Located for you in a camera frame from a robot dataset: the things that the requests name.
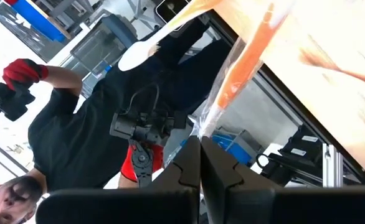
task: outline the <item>orange tube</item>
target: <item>orange tube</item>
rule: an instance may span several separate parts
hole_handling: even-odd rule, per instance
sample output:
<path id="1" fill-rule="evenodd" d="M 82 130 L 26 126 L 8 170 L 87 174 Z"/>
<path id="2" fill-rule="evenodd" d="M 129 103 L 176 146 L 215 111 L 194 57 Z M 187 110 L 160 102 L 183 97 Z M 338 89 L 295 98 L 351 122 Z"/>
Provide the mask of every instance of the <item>orange tube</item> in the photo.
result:
<path id="1" fill-rule="evenodd" d="M 245 46 L 240 57 L 232 64 L 216 98 L 221 109 L 225 109 L 243 89 L 247 81 L 253 77 L 257 71 L 261 55 L 287 16 L 287 14 L 284 15 L 275 26 L 271 26 L 270 21 L 274 16 L 273 13 L 274 3 L 271 3 L 252 41 Z"/>

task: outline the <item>plastic bag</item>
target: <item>plastic bag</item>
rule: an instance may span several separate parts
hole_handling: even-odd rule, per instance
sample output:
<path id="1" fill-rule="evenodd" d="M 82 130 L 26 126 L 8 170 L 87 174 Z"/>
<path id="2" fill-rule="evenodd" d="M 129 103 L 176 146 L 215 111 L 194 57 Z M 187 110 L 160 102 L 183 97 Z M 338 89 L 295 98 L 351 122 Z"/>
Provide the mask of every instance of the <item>plastic bag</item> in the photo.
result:
<path id="1" fill-rule="evenodd" d="M 295 0 L 248 0 L 257 20 L 247 30 L 247 40 L 238 39 L 217 75 L 201 115 L 194 122 L 191 135 L 210 137 L 217 121 L 248 81 L 263 64 L 261 56 L 287 17 Z M 168 161 L 177 152 L 173 152 Z"/>

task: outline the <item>black cable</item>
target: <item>black cable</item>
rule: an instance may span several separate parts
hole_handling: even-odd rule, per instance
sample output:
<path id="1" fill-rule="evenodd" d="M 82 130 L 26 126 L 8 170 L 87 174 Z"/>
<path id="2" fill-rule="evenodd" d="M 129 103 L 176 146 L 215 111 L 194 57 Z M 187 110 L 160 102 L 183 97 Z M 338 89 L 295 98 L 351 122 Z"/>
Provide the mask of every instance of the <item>black cable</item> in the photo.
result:
<path id="1" fill-rule="evenodd" d="M 149 85 L 144 86 L 143 88 L 140 88 L 138 91 L 136 91 L 133 96 L 130 98 L 130 104 L 128 105 L 127 109 L 125 110 L 124 113 L 121 113 L 120 115 L 126 115 L 128 114 L 128 112 L 130 112 L 131 106 L 133 104 L 133 100 L 135 98 L 135 96 L 137 96 L 138 94 L 140 94 L 142 91 L 146 90 L 148 87 L 150 87 L 151 85 L 154 85 L 156 88 L 156 97 L 155 97 L 155 101 L 153 103 L 153 107 L 152 107 L 152 111 L 155 110 L 156 105 L 158 104 L 158 100 L 159 100 L 159 85 L 156 83 L 150 83 Z"/>
<path id="2" fill-rule="evenodd" d="M 266 154 L 263 154 L 263 153 L 261 153 L 261 154 L 257 154 L 257 156 L 256 156 L 256 163 L 257 163 L 257 165 L 258 165 L 260 168 L 264 169 L 264 167 L 265 167 L 265 166 L 261 165 L 261 164 L 260 164 L 260 162 L 258 161 L 258 160 L 260 159 L 260 157 L 261 157 L 261 156 L 265 156 L 267 159 L 268 159 L 268 156 L 267 156 Z"/>

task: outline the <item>blue container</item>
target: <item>blue container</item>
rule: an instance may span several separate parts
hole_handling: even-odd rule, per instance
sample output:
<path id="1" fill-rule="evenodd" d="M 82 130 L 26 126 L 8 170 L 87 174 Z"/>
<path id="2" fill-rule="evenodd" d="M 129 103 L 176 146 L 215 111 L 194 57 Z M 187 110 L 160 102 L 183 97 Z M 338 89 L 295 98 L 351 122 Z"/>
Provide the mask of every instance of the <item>blue container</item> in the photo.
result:
<path id="1" fill-rule="evenodd" d="M 109 72 L 111 69 L 112 69 L 112 66 L 111 66 L 111 65 L 108 65 L 108 66 L 105 68 L 105 71 L 106 71 L 106 72 Z"/>
<path id="2" fill-rule="evenodd" d="M 215 134 L 212 136 L 212 140 L 217 143 L 221 148 L 227 150 L 227 152 L 233 155 L 241 164 L 247 164 L 252 157 L 243 149 L 238 143 L 234 142 L 230 148 L 228 148 L 231 142 L 234 140 L 231 136 L 226 134 Z"/>
<path id="3" fill-rule="evenodd" d="M 11 7 L 29 22 L 32 27 L 50 40 L 57 40 L 59 42 L 65 40 L 65 36 L 26 0 L 18 0 Z"/>

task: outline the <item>metal pole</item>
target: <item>metal pole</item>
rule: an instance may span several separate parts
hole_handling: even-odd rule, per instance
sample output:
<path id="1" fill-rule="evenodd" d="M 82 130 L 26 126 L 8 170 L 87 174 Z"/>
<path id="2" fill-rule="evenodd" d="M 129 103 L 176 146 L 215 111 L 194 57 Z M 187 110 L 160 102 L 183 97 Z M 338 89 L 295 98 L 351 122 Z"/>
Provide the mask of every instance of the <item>metal pole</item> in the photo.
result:
<path id="1" fill-rule="evenodd" d="M 343 157 L 333 145 L 323 144 L 323 187 L 343 186 Z"/>

